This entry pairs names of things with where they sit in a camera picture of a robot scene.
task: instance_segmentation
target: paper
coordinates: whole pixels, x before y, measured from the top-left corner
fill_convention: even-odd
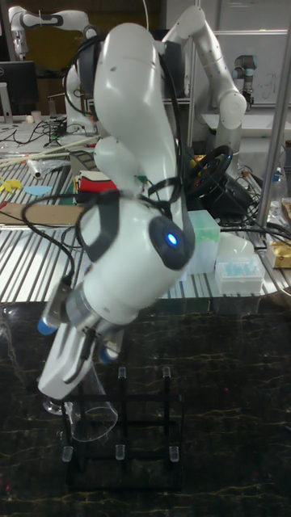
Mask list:
[[[24,192],[30,195],[44,195],[48,194],[53,187],[46,187],[45,185],[34,185],[33,187],[23,187]]]

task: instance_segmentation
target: blue indicator light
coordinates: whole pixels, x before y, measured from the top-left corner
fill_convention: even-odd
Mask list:
[[[167,235],[167,240],[173,245],[173,246],[177,246],[178,244],[178,239],[175,237],[175,235],[173,235],[173,233],[169,233]]]

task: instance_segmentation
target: black marble table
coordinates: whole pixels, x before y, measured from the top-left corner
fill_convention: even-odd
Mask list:
[[[29,388],[52,343],[36,330],[42,309],[0,308],[1,517],[290,517],[288,293],[159,302],[127,329],[118,364],[97,365],[106,390],[126,366],[135,393],[157,393],[161,367],[171,367],[186,402],[184,482],[174,493],[66,489],[61,418]]]

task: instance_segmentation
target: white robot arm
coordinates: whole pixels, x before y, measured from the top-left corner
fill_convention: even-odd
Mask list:
[[[112,179],[112,150],[117,159],[123,157],[121,195],[101,196],[82,216],[77,230],[91,268],[75,290],[59,286],[40,320],[44,334],[59,327],[39,382],[40,391],[52,398],[64,398],[86,375],[96,343],[105,345],[102,361],[118,356],[122,329],[179,280],[192,256],[194,233],[185,203],[173,195],[180,171],[161,76],[148,31],[126,23],[109,33],[96,70],[94,101],[112,136],[104,139],[108,147],[97,144],[95,156],[106,162],[108,152]],[[159,198],[171,216],[154,202],[156,194],[138,195],[135,167],[159,183]]]
[[[15,52],[21,61],[29,52],[25,36],[26,30],[43,26],[57,27],[63,31],[80,31],[87,40],[98,35],[98,29],[90,25],[88,15],[82,11],[60,11],[52,15],[42,15],[39,12],[38,15],[34,15],[20,6],[15,6],[9,9],[9,20]],[[68,133],[94,134],[95,129],[90,119],[80,112],[82,111],[81,98],[76,93],[80,88],[77,67],[78,65],[71,67],[67,78],[67,94],[71,102],[69,103],[65,98]]]
[[[173,41],[184,46],[190,38],[217,100],[219,124],[215,145],[228,145],[233,150],[229,171],[235,171],[247,102],[235,86],[220,44],[205,19],[205,13],[198,6],[189,7],[162,41]]]
[[[28,50],[25,31],[36,27],[58,27],[63,31],[81,31],[85,39],[98,34],[96,27],[90,24],[88,16],[82,11],[60,11],[52,15],[38,15],[26,11],[20,6],[9,9],[12,39],[15,52],[20,60],[25,59]]]

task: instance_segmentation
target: yellow object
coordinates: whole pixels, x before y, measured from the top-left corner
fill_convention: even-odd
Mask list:
[[[12,188],[18,188],[21,190],[21,183],[18,179],[8,179],[7,181],[4,181],[3,177],[0,176],[1,179],[1,186],[0,186],[0,192],[6,191],[6,192],[12,192]]]
[[[9,183],[12,186],[12,188],[18,188],[20,191],[22,189],[21,183],[18,179],[8,179],[6,183]]]
[[[270,242],[268,244],[266,257],[272,267],[291,267],[291,247],[284,242]]]

